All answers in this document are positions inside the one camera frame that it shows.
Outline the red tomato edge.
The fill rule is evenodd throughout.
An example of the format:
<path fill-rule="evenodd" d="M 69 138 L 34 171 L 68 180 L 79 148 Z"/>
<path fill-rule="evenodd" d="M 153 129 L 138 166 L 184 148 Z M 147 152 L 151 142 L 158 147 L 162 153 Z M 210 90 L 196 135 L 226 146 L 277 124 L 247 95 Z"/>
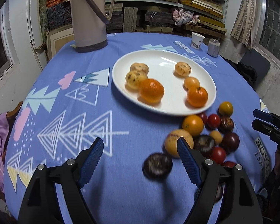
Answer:
<path fill-rule="evenodd" d="M 229 168 L 233 168 L 236 165 L 235 162 L 232 161 L 225 161 L 221 164 L 221 166 L 223 167 L 229 167 Z"/>

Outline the dark red plum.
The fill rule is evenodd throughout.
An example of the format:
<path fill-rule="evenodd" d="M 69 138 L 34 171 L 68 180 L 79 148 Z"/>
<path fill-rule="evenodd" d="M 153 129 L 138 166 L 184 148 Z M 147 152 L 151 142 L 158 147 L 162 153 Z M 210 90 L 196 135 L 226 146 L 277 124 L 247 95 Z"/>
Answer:
<path fill-rule="evenodd" d="M 240 138 L 236 133 L 227 133 L 223 136 L 221 147 L 226 151 L 227 154 L 235 152 L 240 144 Z"/>
<path fill-rule="evenodd" d="M 202 119 L 204 125 L 207 123 L 208 116 L 205 112 L 201 112 L 197 114 L 197 116 L 199 116 Z"/>

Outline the dark brown passion fruit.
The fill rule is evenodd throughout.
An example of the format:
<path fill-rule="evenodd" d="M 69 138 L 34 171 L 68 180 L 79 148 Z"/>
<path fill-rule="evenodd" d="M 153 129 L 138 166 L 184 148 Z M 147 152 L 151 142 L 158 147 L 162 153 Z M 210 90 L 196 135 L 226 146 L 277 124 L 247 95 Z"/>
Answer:
<path fill-rule="evenodd" d="M 234 129 L 234 121 L 229 116 L 222 116 L 220 118 L 220 125 L 218 127 L 218 131 L 226 134 L 230 133 Z"/>

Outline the yellow orange small citrus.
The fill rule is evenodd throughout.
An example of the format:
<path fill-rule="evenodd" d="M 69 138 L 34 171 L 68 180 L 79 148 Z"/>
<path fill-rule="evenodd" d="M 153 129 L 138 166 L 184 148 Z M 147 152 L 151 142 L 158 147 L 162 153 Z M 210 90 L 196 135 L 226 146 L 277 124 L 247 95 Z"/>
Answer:
<path fill-rule="evenodd" d="M 233 114 L 233 106 L 230 102 L 224 101 L 218 107 L 218 112 L 223 116 L 231 116 Z"/>

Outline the dark mottled passion fruit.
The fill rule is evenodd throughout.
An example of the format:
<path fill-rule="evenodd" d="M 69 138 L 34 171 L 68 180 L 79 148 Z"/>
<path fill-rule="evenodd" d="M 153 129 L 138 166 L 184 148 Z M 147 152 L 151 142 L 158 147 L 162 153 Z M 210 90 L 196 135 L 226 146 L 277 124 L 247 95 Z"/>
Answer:
<path fill-rule="evenodd" d="M 208 157 L 215 147 L 215 139 L 209 135 L 194 137 L 194 149 L 199 150 L 204 157 Z"/>

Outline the small tan round fruit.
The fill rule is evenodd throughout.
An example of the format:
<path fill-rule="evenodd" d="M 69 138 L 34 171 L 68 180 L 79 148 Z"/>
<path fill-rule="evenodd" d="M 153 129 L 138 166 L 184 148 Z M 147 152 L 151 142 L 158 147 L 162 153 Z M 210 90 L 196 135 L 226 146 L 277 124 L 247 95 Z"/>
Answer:
<path fill-rule="evenodd" d="M 217 145 L 219 145 L 222 141 L 223 141 L 223 136 L 222 134 L 217 131 L 217 130 L 213 130 L 209 133 L 209 135 L 215 140 L 215 143 Z"/>

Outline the red cherry tomato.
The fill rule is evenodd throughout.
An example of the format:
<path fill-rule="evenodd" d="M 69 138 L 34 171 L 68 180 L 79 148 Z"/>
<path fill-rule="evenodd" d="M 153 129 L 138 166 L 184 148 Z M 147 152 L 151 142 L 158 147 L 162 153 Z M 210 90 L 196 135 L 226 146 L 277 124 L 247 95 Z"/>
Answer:
<path fill-rule="evenodd" d="M 210 114 L 207 118 L 207 125 L 211 129 L 215 129 L 220 126 L 220 117 L 217 114 Z"/>

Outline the dark red plum back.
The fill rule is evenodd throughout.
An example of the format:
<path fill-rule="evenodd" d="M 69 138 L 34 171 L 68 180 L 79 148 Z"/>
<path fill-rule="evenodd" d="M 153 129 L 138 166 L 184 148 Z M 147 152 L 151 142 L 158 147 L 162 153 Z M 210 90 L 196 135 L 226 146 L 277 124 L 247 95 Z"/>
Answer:
<path fill-rule="evenodd" d="M 201 112 L 197 114 L 197 116 L 199 116 L 202 119 L 204 125 L 207 123 L 208 116 L 205 112 Z"/>

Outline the large yellow passion fruit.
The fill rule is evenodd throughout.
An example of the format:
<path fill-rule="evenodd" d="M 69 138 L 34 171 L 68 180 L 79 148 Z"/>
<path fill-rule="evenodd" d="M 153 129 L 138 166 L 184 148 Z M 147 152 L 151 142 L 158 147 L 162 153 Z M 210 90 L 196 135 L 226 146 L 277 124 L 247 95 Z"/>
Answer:
<path fill-rule="evenodd" d="M 183 137 L 186 140 L 191 149 L 194 146 L 193 137 L 186 130 L 177 129 L 171 131 L 165 139 L 164 148 L 173 158 L 180 157 L 177 150 L 177 142 L 180 137 Z"/>

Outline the dark purple passion fruit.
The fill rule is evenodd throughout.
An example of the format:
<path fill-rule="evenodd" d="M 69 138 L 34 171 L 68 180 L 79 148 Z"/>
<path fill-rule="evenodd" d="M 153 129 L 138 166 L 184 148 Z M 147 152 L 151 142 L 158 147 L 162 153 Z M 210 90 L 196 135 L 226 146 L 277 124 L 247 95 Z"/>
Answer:
<path fill-rule="evenodd" d="M 144 175 L 155 181 L 162 181 L 167 178 L 173 167 L 172 158 L 164 153 L 153 153 L 143 162 Z"/>

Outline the yellow spotted fruit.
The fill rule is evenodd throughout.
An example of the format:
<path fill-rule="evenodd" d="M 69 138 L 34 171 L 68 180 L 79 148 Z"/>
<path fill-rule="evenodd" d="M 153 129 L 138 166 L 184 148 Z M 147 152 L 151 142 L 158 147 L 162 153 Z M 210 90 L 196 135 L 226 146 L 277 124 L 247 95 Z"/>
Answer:
<path fill-rule="evenodd" d="M 130 71 L 142 71 L 145 74 L 148 74 L 149 72 L 149 67 L 148 65 L 144 64 L 144 63 L 133 63 L 130 66 Z"/>
<path fill-rule="evenodd" d="M 142 81 L 148 79 L 143 71 L 133 70 L 126 74 L 125 81 L 129 88 L 138 90 Z"/>
<path fill-rule="evenodd" d="M 181 77 L 187 77 L 192 72 L 192 68 L 186 62 L 177 62 L 174 67 L 175 73 Z"/>

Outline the white paper cup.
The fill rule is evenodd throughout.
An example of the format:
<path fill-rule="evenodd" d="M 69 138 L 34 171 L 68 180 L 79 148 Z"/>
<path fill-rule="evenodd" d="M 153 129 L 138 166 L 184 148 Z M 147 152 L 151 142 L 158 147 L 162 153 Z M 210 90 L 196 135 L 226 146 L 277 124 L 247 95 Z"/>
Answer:
<path fill-rule="evenodd" d="M 199 50 L 204 38 L 203 35 L 192 32 L 191 47 Z"/>

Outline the white oval plate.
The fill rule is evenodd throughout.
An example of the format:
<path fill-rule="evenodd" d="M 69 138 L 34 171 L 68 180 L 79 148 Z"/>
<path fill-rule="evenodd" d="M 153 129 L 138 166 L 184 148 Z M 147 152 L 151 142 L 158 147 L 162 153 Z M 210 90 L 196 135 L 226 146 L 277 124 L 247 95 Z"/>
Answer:
<path fill-rule="evenodd" d="M 147 104 L 136 91 L 127 87 L 125 76 L 132 63 L 148 65 L 148 77 L 159 81 L 164 87 L 164 96 L 156 105 Z M 197 78 L 208 93 L 208 101 L 201 108 L 194 108 L 187 102 L 187 93 L 183 87 L 184 79 L 174 75 L 178 62 L 188 63 L 192 68 L 190 76 Z M 140 50 L 119 58 L 112 69 L 112 81 L 120 93 L 134 104 L 155 113 L 171 116 L 187 116 L 208 110 L 217 97 L 217 87 L 210 74 L 192 59 L 177 53 L 157 50 Z"/>

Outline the yellow spotted fruit back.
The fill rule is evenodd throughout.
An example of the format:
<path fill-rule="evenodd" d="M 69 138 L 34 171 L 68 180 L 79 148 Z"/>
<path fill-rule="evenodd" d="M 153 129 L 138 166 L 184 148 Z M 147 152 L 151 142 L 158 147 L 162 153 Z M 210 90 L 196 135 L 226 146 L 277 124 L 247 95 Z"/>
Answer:
<path fill-rule="evenodd" d="M 144 63 L 133 63 L 130 66 L 130 71 L 142 71 L 145 74 L 148 74 L 149 72 L 149 67 L 148 65 L 144 64 Z"/>

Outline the beige thermos jug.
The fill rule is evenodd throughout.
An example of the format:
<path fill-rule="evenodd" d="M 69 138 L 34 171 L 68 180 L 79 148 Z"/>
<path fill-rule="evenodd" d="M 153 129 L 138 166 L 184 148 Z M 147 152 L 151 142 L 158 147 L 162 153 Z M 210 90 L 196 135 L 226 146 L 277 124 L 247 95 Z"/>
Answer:
<path fill-rule="evenodd" d="M 107 46 L 106 25 L 115 0 L 70 0 L 76 51 L 86 53 Z"/>

